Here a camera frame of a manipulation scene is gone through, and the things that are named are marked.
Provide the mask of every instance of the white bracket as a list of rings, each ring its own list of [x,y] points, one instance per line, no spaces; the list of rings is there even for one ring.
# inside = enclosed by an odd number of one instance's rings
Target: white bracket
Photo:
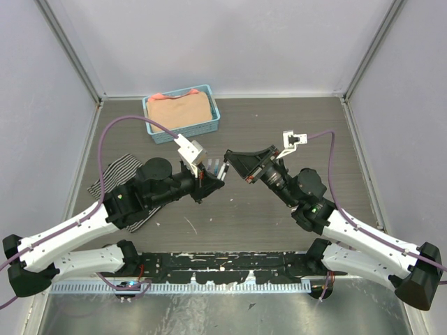
[[[296,151],[299,144],[307,144],[307,134],[294,134],[293,131],[284,131],[282,133],[284,150],[278,155],[277,159],[283,158]]]
[[[178,153],[182,158],[183,163],[188,167],[191,173],[198,178],[197,165],[203,162],[207,156],[207,151],[197,142],[190,142],[182,134],[174,139],[174,141],[180,146]]]

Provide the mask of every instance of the white wall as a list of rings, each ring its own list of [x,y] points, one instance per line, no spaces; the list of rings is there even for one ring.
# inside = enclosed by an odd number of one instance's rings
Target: white wall
[[[391,0],[49,0],[109,96],[345,92]]]
[[[61,222],[95,106],[36,4],[0,2],[3,238]],[[2,304],[13,296],[6,271],[0,282]],[[19,334],[29,302],[19,299],[0,311],[0,333]]]
[[[387,226],[447,263],[447,2],[408,1],[351,99]],[[447,328],[447,287],[426,313]]]

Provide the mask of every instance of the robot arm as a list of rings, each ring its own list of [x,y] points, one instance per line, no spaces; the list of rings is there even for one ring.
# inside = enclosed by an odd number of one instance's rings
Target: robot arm
[[[97,203],[34,236],[21,238],[10,235],[3,239],[7,258],[26,248],[30,249],[11,262],[8,268],[10,284],[16,295],[34,295],[50,286],[53,280],[68,276],[99,271],[132,273],[138,266],[135,263],[138,254],[131,242],[119,242],[109,247],[107,252],[104,249],[71,251],[97,237],[146,218],[153,208],[179,200],[185,195],[201,203],[203,198],[224,186],[224,176],[219,179],[205,169],[202,161],[206,151],[196,141],[190,142],[182,135],[175,141],[180,146],[179,154],[182,157],[179,173],[173,174],[172,165],[166,159],[152,158],[136,170],[134,178],[106,193],[103,204],[90,219],[81,221]]]
[[[340,249],[327,241],[317,239],[309,250],[311,265],[316,273],[346,271],[395,288],[396,295],[404,302],[428,310],[436,292],[442,271],[413,255],[421,255],[441,264],[439,249],[429,243],[421,247],[401,241],[357,220],[343,209],[323,197],[327,188],[315,170],[305,168],[292,177],[284,166],[282,157],[307,143],[305,134],[284,132],[285,149],[279,153],[275,146],[253,153],[235,153],[228,150],[225,163],[249,184],[259,179],[267,185],[289,208],[296,223],[308,232],[315,232],[333,241],[340,241],[357,251]]]

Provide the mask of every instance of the striped cloth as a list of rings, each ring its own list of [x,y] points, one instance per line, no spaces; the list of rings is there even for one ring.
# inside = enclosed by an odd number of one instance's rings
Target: striped cloth
[[[131,154],[126,154],[115,162],[110,164],[104,171],[105,191],[110,192],[114,187],[126,183],[130,178],[133,178],[136,174],[136,170],[142,166],[142,163]],[[99,179],[91,185],[88,189],[89,193],[99,200],[101,196],[101,186]],[[134,224],[126,227],[129,232],[135,232],[144,225],[156,212],[162,207],[154,208],[149,212],[149,215],[144,220],[135,222]]]

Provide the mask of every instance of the plastic basket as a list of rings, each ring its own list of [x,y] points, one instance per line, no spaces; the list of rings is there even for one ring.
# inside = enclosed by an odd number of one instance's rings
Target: plastic basket
[[[200,86],[194,86],[194,87],[188,87],[186,89],[178,89],[177,91],[171,91],[167,93],[163,93],[165,96],[183,96],[184,94],[188,93],[191,89],[197,89],[201,92],[205,92],[208,97],[208,101],[210,102],[211,107],[211,114],[212,114],[212,120],[201,122],[199,124],[192,124],[187,127],[181,127],[176,129],[171,129],[176,134],[182,134],[184,137],[191,137],[195,135],[202,135],[206,133],[211,133],[212,131],[217,131],[219,128],[219,120],[221,118],[221,115],[219,113],[219,109],[217,108],[216,101],[214,101],[212,97],[212,91],[209,85],[200,85]],[[145,117],[149,117],[149,113],[147,111],[146,102],[147,99],[149,99],[150,96],[146,96],[142,100],[142,107],[145,113]],[[173,141],[174,139],[164,131],[161,131],[159,133],[154,133],[152,131],[151,125],[149,122],[146,122],[147,127],[147,133],[152,136],[152,139],[155,141],[155,143],[165,143],[169,141]]]

